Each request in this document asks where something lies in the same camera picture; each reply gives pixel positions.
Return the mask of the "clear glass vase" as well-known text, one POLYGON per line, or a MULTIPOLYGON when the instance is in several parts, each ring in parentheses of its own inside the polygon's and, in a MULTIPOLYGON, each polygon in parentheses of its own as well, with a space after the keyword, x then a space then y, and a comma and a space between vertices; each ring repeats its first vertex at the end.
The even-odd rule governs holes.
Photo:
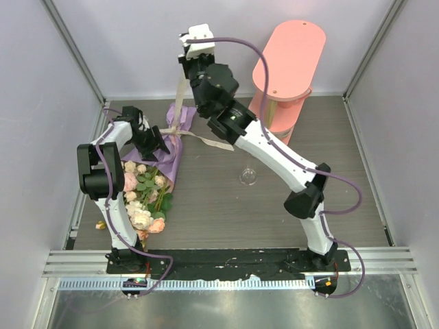
POLYGON ((257 181, 257 166, 254 157, 249 155, 246 158, 245 166, 239 174, 239 181, 246 186, 252 186, 257 181))

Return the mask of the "aluminium frame post right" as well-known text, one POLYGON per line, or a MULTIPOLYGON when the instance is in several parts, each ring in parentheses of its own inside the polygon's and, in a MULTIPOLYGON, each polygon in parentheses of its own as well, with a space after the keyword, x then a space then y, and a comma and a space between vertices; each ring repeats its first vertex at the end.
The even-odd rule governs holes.
POLYGON ((370 64, 371 60, 375 56, 376 52, 379 50, 390 28, 398 18, 399 14, 401 13, 406 3, 407 0, 393 0, 391 2, 391 6, 386 12, 377 32, 375 33, 372 39, 370 46, 368 47, 366 53, 361 59, 361 62, 359 63, 359 66, 357 67, 357 70, 355 71, 353 78, 349 82, 343 94, 344 100, 347 100, 353 94, 364 72, 368 68, 368 65, 370 64))

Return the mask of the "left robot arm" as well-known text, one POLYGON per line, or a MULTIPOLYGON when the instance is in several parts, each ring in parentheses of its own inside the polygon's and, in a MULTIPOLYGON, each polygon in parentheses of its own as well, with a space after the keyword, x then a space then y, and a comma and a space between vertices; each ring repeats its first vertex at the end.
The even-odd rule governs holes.
POLYGON ((140 273, 147 264, 123 201, 125 178, 119 151, 126 144, 134 145, 143 160, 156 161, 158 150, 170 153, 159 128, 144 124, 143 112, 134 106, 124 106, 103 134, 77 147, 80 189, 98 205, 110 228, 111 251, 105 255, 109 274, 140 273))

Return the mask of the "rose bouquet flowers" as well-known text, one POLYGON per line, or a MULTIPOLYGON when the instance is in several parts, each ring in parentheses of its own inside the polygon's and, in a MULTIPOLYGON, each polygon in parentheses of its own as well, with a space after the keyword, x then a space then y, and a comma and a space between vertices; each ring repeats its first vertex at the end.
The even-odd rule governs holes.
POLYGON ((122 161, 121 166, 128 219, 146 248, 148 236, 165 229, 167 213, 172 207, 172 183, 154 166, 131 160, 122 161))

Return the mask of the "aluminium front rail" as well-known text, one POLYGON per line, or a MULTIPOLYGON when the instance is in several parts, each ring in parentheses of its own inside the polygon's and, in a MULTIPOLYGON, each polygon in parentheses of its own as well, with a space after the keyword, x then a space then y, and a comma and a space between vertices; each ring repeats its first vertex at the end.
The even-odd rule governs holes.
POLYGON ((361 247, 357 252, 341 248, 331 265, 313 263, 297 248, 269 249, 169 249, 156 250, 158 258, 141 265, 125 265, 109 259, 101 250, 69 250, 49 253, 43 274, 55 276, 145 275, 159 278, 170 270, 170 280, 238 280, 251 275, 264 280, 326 273, 416 273, 406 247, 361 247))

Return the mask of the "fallen small rosebud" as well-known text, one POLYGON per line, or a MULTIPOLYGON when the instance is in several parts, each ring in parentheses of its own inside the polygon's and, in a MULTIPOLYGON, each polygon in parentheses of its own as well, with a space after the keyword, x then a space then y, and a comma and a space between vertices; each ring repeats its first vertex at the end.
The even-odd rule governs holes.
POLYGON ((106 224, 103 221, 98 221, 95 225, 97 230, 104 230, 106 228, 106 224))

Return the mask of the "purple pink wrapping paper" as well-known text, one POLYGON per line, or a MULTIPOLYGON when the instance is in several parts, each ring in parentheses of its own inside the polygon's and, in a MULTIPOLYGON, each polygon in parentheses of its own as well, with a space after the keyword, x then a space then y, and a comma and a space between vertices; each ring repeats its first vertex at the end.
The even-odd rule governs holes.
MULTIPOLYGON (((195 113, 196 109, 194 107, 183 106, 180 111, 180 123, 177 128, 188 132, 191 128, 195 113)), ((157 157, 157 161, 142 160, 140 153, 135 147, 133 147, 132 150, 121 159, 124 162, 131 160, 139 164, 157 167, 158 170, 168 179, 168 185, 170 185, 169 192, 172 192, 182 158, 183 144, 180 135, 177 134, 164 135, 163 139, 170 150, 170 154, 166 154, 161 150, 155 151, 154 155, 157 157)))

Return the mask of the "aluminium frame post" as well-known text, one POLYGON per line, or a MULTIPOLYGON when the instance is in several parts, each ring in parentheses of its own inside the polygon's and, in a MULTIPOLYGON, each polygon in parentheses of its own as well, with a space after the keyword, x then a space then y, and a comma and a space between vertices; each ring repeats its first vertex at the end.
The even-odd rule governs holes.
POLYGON ((376 52, 379 50, 390 28, 398 18, 399 14, 401 13, 406 3, 407 0, 393 0, 391 2, 391 6, 386 12, 377 32, 375 33, 372 39, 370 46, 368 47, 366 53, 361 59, 361 62, 359 63, 359 66, 357 67, 357 70, 355 71, 353 78, 349 82, 343 94, 344 100, 347 100, 353 94, 364 72, 368 68, 368 65, 370 64, 371 60, 375 56, 376 52))
POLYGON ((106 102, 106 98, 100 90, 97 82, 95 81, 93 74, 86 64, 84 57, 82 56, 78 46, 76 45, 76 42, 74 41, 71 32, 69 31, 69 28, 67 27, 54 1, 41 0, 40 2, 42 3, 44 9, 46 10, 46 13, 54 24, 67 49, 69 50, 69 53, 77 64, 81 74, 84 76, 87 84, 93 91, 94 96, 97 98, 98 102, 101 105, 104 105, 106 102))

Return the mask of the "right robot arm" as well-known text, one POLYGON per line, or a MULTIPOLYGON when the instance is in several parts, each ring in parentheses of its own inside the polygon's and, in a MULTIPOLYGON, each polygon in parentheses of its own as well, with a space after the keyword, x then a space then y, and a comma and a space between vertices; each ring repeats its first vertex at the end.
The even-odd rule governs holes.
POLYGON ((195 107, 212 133, 269 167, 291 190, 286 211, 300 220, 307 237, 313 268, 324 271, 335 261, 337 243, 319 214, 324 209, 324 188, 330 167, 303 160, 273 134, 263 132, 260 120, 235 98, 238 83, 229 67, 215 63, 212 54, 178 57, 192 89, 195 107))

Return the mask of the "aluminium frame post left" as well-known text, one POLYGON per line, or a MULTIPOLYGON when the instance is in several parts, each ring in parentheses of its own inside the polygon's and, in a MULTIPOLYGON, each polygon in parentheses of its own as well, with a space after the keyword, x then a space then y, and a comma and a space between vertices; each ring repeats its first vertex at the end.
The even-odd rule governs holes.
POLYGON ((93 91, 94 96, 97 98, 98 102, 101 105, 104 105, 106 102, 106 98, 100 90, 97 82, 95 81, 93 74, 86 64, 84 57, 82 56, 78 46, 76 45, 76 42, 74 41, 71 32, 69 31, 69 28, 67 27, 54 1, 41 0, 40 2, 42 3, 44 9, 46 10, 46 13, 54 24, 67 49, 69 50, 69 53, 77 64, 81 74, 84 76, 87 84, 93 91))

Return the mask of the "pink three-tier shelf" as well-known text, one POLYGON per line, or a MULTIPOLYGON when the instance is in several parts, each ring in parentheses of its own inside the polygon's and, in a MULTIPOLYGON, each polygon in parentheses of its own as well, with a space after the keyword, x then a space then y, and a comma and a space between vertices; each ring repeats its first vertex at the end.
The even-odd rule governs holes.
POLYGON ((325 32, 318 25, 285 21, 274 29, 263 50, 269 69, 264 123, 285 144, 312 93, 311 83, 325 42, 325 32))

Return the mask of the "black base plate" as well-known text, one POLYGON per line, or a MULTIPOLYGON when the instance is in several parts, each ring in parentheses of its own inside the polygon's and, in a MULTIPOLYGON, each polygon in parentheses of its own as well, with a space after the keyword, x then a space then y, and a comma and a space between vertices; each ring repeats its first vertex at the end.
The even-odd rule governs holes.
POLYGON ((324 264, 311 252, 298 248, 267 249, 156 249, 155 257, 141 256, 128 249, 106 254, 108 274, 149 274, 154 280, 296 280, 306 273, 349 272, 348 253, 338 250, 324 264))

